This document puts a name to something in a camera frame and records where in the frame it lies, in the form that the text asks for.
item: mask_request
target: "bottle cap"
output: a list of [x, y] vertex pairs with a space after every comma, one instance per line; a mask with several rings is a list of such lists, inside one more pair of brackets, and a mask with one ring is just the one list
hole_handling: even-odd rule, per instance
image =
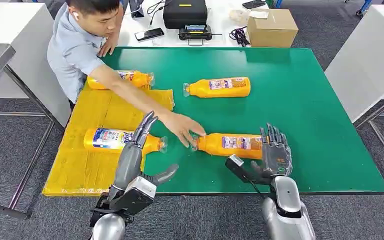
[[148, 84], [151, 86], [155, 85], [155, 75], [153, 72], [148, 72]]
[[191, 132], [190, 135], [192, 136], [195, 146], [193, 144], [189, 144], [189, 149], [191, 152], [195, 152], [196, 150], [198, 150], [198, 140], [200, 139], [200, 136], [194, 132]]
[[166, 136], [163, 136], [159, 139], [159, 151], [163, 154], [167, 153], [167, 145], [169, 143], [169, 139]]
[[188, 97], [189, 95], [191, 95], [191, 92], [190, 92], [190, 89], [189, 89], [189, 84], [188, 83], [183, 83], [183, 96], [184, 97]]

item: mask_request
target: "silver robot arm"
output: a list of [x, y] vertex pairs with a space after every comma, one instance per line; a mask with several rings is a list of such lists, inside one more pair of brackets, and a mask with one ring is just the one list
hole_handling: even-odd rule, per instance
[[262, 160], [248, 172], [236, 155], [226, 160], [228, 167], [244, 183], [270, 186], [270, 197], [262, 204], [262, 214], [273, 240], [315, 240], [313, 225], [305, 204], [300, 199], [292, 172], [291, 148], [285, 134], [267, 123], [267, 134], [261, 128]]
[[141, 171], [142, 149], [157, 119], [153, 111], [148, 113], [121, 151], [109, 193], [101, 194], [92, 209], [92, 240], [123, 240], [126, 225], [133, 222], [135, 214], [154, 202], [157, 186], [170, 180], [179, 168], [172, 164], [154, 176]]

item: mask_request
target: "green tabletop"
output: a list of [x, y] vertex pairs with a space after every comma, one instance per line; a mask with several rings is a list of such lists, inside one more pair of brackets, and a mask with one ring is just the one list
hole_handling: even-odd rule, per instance
[[[259, 134], [266, 122], [279, 127], [288, 137], [291, 177], [302, 193], [384, 193], [382, 176], [310, 49], [118, 47], [104, 61], [115, 70], [154, 72], [154, 89], [173, 89], [174, 111], [208, 134]], [[183, 83], [239, 76], [251, 81], [248, 97], [183, 96]], [[190, 152], [161, 122], [151, 134], [168, 136], [169, 145], [165, 154], [147, 155], [144, 171], [153, 175], [179, 164], [159, 193], [255, 191], [225, 167], [225, 157]]]

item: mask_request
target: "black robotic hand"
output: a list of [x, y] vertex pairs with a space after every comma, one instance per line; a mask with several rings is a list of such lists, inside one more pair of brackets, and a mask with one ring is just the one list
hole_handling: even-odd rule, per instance
[[254, 171], [262, 178], [273, 176], [288, 176], [292, 172], [291, 148], [288, 140], [275, 126], [267, 123], [267, 134], [260, 127], [262, 141], [262, 164], [251, 162]]

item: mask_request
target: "orange bottle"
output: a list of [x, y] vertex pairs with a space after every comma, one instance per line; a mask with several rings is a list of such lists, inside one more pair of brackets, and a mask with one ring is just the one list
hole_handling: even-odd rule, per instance
[[[133, 85], [140, 88], [143, 86], [153, 86], [154, 74], [150, 73], [142, 73], [140, 71], [132, 71], [132, 70], [117, 70], [118, 75], [122, 79], [127, 79], [131, 81]], [[87, 83], [89, 84], [91, 89], [107, 89], [104, 85], [102, 85], [99, 81], [93, 79], [90, 76], [87, 76]]]
[[197, 139], [197, 149], [211, 155], [261, 160], [263, 143], [261, 135], [212, 133]]
[[[133, 131], [90, 128], [86, 131], [83, 139], [84, 148], [108, 153], [120, 153], [125, 144], [132, 139]], [[143, 146], [143, 154], [151, 152], [165, 153], [167, 148], [167, 137], [155, 137], [148, 135]]]
[[201, 79], [195, 83], [183, 84], [183, 95], [200, 98], [246, 97], [250, 94], [251, 82], [248, 77]]

